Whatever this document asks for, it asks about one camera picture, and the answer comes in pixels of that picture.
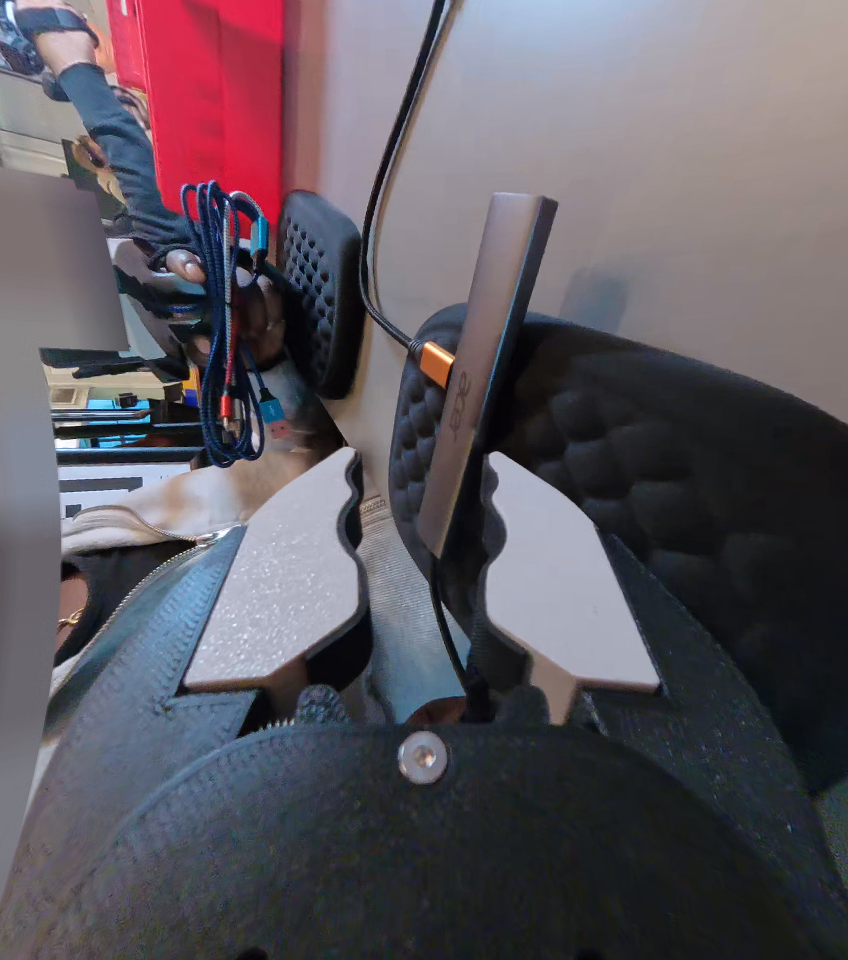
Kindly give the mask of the grey usb hub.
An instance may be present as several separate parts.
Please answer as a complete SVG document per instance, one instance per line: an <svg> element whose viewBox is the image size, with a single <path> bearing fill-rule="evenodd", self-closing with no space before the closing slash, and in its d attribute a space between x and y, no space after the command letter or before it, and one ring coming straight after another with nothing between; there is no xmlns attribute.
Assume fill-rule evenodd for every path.
<svg viewBox="0 0 848 960"><path fill-rule="evenodd" d="M490 199L416 523L434 559L451 540L466 475L483 448L558 209L544 195Z"/></svg>

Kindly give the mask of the person's left hand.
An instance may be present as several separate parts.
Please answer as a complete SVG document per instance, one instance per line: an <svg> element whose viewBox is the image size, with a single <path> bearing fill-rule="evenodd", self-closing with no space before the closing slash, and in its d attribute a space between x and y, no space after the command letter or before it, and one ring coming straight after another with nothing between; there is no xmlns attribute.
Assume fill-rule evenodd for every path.
<svg viewBox="0 0 848 960"><path fill-rule="evenodd" d="M177 249L166 256L165 272L181 281L202 285L202 261L190 251ZM233 317L244 345L258 370L269 371L286 359L286 319L280 290L266 276L253 276L238 268L233 287Z"/></svg>

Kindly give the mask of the black quilted cushion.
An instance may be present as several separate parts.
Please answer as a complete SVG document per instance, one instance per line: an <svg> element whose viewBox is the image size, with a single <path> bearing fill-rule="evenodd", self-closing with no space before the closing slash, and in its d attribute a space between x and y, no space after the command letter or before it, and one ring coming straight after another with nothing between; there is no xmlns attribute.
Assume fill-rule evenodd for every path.
<svg viewBox="0 0 848 960"><path fill-rule="evenodd" d="M810 793L848 777L848 425L680 354L528 313L487 433L724 649Z"/></svg>
<svg viewBox="0 0 848 960"><path fill-rule="evenodd" d="M276 234L285 344L310 388L338 401L353 386L366 323L356 224L321 195L294 190L284 198Z"/></svg>

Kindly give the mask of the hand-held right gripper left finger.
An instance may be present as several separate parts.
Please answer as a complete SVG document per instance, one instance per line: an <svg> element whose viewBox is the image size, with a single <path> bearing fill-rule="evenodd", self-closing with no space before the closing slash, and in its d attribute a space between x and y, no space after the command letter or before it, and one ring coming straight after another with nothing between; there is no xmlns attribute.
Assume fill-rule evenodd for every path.
<svg viewBox="0 0 848 960"><path fill-rule="evenodd" d="M364 493L351 447L257 510L183 675L188 693L263 691L278 716L302 690L345 691L370 662L370 589L358 554Z"/></svg>

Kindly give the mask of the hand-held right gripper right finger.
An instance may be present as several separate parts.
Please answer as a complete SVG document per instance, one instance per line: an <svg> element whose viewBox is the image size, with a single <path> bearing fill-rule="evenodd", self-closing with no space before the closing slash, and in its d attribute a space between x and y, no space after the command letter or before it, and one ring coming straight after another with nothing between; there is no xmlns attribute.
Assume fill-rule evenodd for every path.
<svg viewBox="0 0 848 960"><path fill-rule="evenodd" d="M480 502L486 561L477 608L564 724L585 690L656 696L662 681L593 521L537 474L495 451Z"/></svg>

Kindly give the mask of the red plastic bin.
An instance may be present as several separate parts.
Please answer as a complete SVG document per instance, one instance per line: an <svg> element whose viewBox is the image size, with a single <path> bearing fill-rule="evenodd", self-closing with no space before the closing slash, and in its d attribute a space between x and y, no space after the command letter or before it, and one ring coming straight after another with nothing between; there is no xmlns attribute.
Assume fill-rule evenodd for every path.
<svg viewBox="0 0 848 960"><path fill-rule="evenodd" d="M283 1L108 1L117 77L148 106L156 180L242 190L274 224L282 197Z"/></svg>

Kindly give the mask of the white zip jacket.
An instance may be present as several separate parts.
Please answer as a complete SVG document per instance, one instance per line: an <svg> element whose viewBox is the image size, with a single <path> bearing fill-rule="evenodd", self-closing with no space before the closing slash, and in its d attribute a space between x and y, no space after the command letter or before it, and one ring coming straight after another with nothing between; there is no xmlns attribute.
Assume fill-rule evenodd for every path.
<svg viewBox="0 0 848 960"><path fill-rule="evenodd" d="M322 460L311 451L265 452L255 462L203 467L143 486L63 520L61 558L75 562L102 549L169 543L212 547L231 534L238 548L253 515Z"/></svg>

